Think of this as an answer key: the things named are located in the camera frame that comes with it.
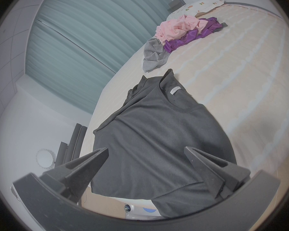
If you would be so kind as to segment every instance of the neckline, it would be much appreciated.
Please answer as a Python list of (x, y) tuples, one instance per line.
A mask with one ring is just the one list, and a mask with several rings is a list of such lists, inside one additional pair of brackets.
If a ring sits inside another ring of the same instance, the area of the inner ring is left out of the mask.
[(186, 108), (186, 109), (180, 108), (180, 107), (178, 107), (178, 106), (175, 106), (173, 103), (171, 103), (171, 102), (165, 97), (165, 95), (163, 94), (162, 89), (161, 89), (161, 82), (162, 82), (164, 79), (166, 79), (167, 77), (168, 77), (168, 78), (173, 77), (173, 78), (172, 78), (172, 79), (173, 79), (173, 83), (176, 83), (177, 86), (181, 87), (181, 90), (182, 90), (182, 91), (184, 91), (184, 92), (186, 92), (187, 94), (189, 94), (189, 93), (186, 91), (186, 89), (181, 85), (181, 83), (179, 83), (179, 82), (177, 81), (177, 79), (174, 77), (174, 75), (173, 75), (173, 70), (172, 70), (172, 69), (168, 69), (167, 72), (164, 74), (164, 76), (163, 76), (163, 77), (161, 78), (161, 80), (159, 81), (158, 86), (157, 86), (157, 87), (158, 87), (158, 93), (160, 94), (162, 100), (165, 102), (165, 104), (166, 104), (167, 106), (169, 106), (171, 109), (173, 109), (173, 110), (175, 110), (175, 111), (177, 111), (177, 112), (180, 112), (180, 113), (190, 113), (190, 112), (192, 112), (192, 111), (194, 111), (194, 110), (197, 110), (197, 109), (200, 109), (200, 108), (203, 108), (203, 107), (204, 107), (203, 104), (197, 103), (195, 99), (194, 99), (195, 105), (193, 105), (193, 106), (190, 107), (190, 108)]

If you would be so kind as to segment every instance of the curtain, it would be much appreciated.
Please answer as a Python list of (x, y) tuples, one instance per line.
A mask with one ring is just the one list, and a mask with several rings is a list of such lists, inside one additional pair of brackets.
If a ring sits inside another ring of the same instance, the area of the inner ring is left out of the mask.
[(112, 76), (165, 21), (170, 0), (45, 0), (35, 18), (26, 74), (93, 113)]

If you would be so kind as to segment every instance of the pink garment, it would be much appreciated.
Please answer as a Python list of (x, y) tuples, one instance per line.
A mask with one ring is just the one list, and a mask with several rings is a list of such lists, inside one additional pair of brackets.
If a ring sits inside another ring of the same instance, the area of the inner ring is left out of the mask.
[(163, 21), (160, 26), (156, 27), (155, 37), (165, 45), (165, 40), (180, 39), (189, 30), (198, 29), (198, 34), (200, 34), (207, 23), (208, 21), (199, 20), (191, 15), (182, 15), (179, 19)]

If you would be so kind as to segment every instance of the beige bed sheet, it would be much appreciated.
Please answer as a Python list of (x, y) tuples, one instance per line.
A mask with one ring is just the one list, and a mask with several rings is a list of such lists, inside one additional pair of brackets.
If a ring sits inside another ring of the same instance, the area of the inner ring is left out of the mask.
[(92, 131), (122, 106), (142, 75), (161, 76), (172, 68), (225, 130), (238, 165), (251, 176), (277, 169), (289, 153), (289, 29), (283, 19), (241, 5), (224, 5), (202, 17), (217, 17), (228, 27), (178, 48), (149, 73), (142, 70), (140, 48), (104, 88), (80, 156), (92, 151)]

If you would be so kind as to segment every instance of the mirror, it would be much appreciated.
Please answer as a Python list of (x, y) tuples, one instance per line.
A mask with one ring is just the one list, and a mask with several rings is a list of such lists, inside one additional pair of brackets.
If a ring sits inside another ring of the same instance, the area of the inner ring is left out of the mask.
[(183, 217), (264, 170), (280, 186), (256, 230), (289, 188), (289, 25), (274, 4), (15, 0), (0, 22), (0, 192), (16, 215), (41, 230), (13, 182), (106, 147), (79, 207)]

